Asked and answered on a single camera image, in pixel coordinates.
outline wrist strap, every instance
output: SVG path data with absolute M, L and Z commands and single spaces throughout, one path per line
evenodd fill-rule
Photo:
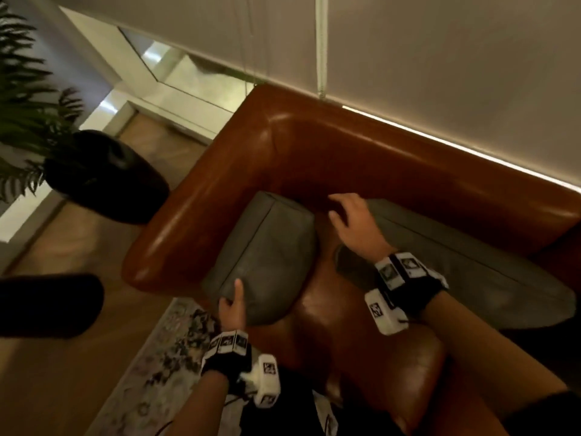
M 244 383 L 239 383 L 242 372 L 249 372 L 252 366 L 251 346 L 248 334 L 242 330 L 222 332 L 210 341 L 202 359 L 202 375 L 208 370 L 220 372 L 228 378 L 228 392 L 240 396 L 244 393 Z
M 375 264 L 378 286 L 391 308 L 418 315 L 448 284 L 438 272 L 427 268 L 410 252 L 397 252 Z

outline floral rug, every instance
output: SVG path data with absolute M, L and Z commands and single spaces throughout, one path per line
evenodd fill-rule
M 85 436 L 155 435 L 199 380 L 202 356 L 216 329 L 196 302 L 175 298 Z M 236 429 L 238 421 L 233 420 L 236 425 L 224 427 Z

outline black vase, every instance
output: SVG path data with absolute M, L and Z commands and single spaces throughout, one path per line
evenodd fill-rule
M 0 279 L 0 336 L 72 338 L 95 322 L 104 299 L 92 274 Z
M 47 183 L 77 205 L 116 221 L 145 224 L 170 193 L 164 178 L 139 154 L 102 131 L 74 134 L 78 158 L 46 159 Z

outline palm plant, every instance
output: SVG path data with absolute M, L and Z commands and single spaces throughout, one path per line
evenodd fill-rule
M 0 157 L 0 200 L 36 191 L 44 180 L 44 159 L 78 165 L 73 133 L 83 111 L 76 91 L 59 91 L 44 70 L 45 60 L 30 56 L 35 28 L 0 0 L 0 144 L 33 153 L 19 164 Z

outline wooden floor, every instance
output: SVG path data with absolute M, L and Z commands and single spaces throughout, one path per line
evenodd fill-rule
M 205 148 L 140 114 L 120 139 L 172 188 Z M 77 436 L 88 428 L 170 301 L 140 293 L 120 278 L 139 230 L 67 203 L 11 271 L 88 271 L 99 276 L 106 294 L 97 322 L 81 337 L 0 339 L 0 434 Z

